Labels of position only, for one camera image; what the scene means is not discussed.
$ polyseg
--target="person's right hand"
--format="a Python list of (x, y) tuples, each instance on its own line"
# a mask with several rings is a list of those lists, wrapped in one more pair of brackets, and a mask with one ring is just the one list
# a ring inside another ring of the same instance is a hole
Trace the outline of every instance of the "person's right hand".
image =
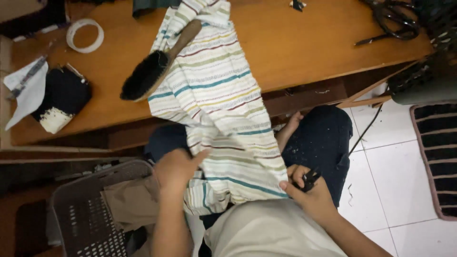
[[(309, 169), (304, 167), (299, 169), (308, 173)], [(303, 181), (295, 181), (302, 186)], [(332, 197), (323, 177), (320, 177), (315, 183), (313, 189), (303, 193), (300, 189), (294, 187), (290, 182), (281, 181), (279, 186), (293, 198), (302, 209), (311, 216), (319, 225), (325, 226), (339, 216), (338, 210), (333, 204)]]

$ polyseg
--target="black scissors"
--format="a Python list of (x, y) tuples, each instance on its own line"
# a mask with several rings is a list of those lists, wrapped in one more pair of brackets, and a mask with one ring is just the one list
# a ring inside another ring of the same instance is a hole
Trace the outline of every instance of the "black scissors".
[(300, 189), (302, 192), (306, 193), (309, 190), (313, 189), (314, 183), (322, 176), (322, 173), (318, 171), (318, 168), (314, 170), (310, 170), (308, 173), (303, 175), (303, 181), (305, 182), (305, 186), (303, 188), (300, 188), (297, 183), (294, 182), (294, 186), (298, 189)]
[[(414, 5), (407, 2), (396, 0), (385, 0), (382, 2), (379, 2), (377, 0), (359, 1), (370, 6), (371, 10), (373, 10), (373, 18), (384, 30), (385, 34), (361, 40), (355, 43), (356, 46), (372, 43), (374, 41), (388, 37), (396, 37), (401, 40), (411, 40), (419, 35), (420, 26), (418, 22), (408, 17), (400, 9), (404, 8), (410, 10), (417, 16), (416, 8), (414, 7)], [(388, 28), (385, 23), (385, 19), (389, 19), (395, 23), (398, 23), (401, 26), (401, 29), (393, 31), (392, 29)]]

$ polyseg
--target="beige shirt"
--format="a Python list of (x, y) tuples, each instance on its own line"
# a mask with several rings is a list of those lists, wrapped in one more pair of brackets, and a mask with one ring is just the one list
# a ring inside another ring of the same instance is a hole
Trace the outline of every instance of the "beige shirt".
[(347, 257), (291, 199), (229, 209), (205, 232), (215, 257)]

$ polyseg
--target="white floor tile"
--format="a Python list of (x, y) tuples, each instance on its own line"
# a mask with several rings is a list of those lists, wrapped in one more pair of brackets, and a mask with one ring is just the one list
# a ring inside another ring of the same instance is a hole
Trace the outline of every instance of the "white floor tile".
[(186, 219), (192, 234), (192, 240), (194, 241), (192, 256), (198, 257), (198, 250), (202, 245), (203, 235), (205, 234), (205, 226), (203, 226), (203, 221), (201, 221), (198, 216), (186, 213)]
[[(381, 112), (362, 139), (364, 149), (392, 145), (417, 139), (414, 132), (410, 105), (399, 105), (393, 100), (384, 103)], [(352, 107), (352, 115), (359, 133), (362, 134), (373, 120), (377, 108), (371, 106)]]
[(350, 160), (339, 213), (362, 232), (388, 228), (365, 152), (352, 153)]
[[(357, 131), (356, 122), (354, 121), (354, 116), (352, 115), (351, 108), (344, 108), (343, 111), (345, 111), (347, 113), (347, 115), (349, 115), (349, 117), (351, 118), (351, 121), (352, 121), (352, 134), (353, 135), (352, 135), (352, 138), (349, 140), (349, 151), (350, 151), (354, 147), (354, 144), (357, 142), (360, 135), (359, 135), (359, 132)], [(361, 141), (355, 147), (354, 152), (357, 152), (360, 150), (363, 150)]]
[(365, 232), (364, 234), (392, 256), (397, 257), (397, 251), (395, 250), (395, 245), (393, 244), (392, 235), (390, 235), (389, 229)]
[(429, 220), (390, 229), (399, 257), (457, 256), (457, 222)]
[(389, 227), (437, 218), (417, 141), (365, 152)]

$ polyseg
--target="dark pants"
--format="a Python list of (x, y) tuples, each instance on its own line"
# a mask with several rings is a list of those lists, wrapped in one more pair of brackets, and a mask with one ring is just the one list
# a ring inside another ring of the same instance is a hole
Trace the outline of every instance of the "dark pants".
[[(329, 188), (333, 203), (339, 206), (341, 192), (349, 170), (349, 139), (352, 137), (352, 122), (343, 110), (334, 106), (319, 106), (301, 120), (282, 153), (286, 166), (300, 164), (322, 173)], [(149, 138), (145, 152), (158, 161), (176, 148), (189, 151), (184, 125), (174, 124), (158, 128)], [(210, 228), (218, 217), (201, 216), (205, 229)], [(200, 256), (207, 256), (209, 248), (202, 243)]]

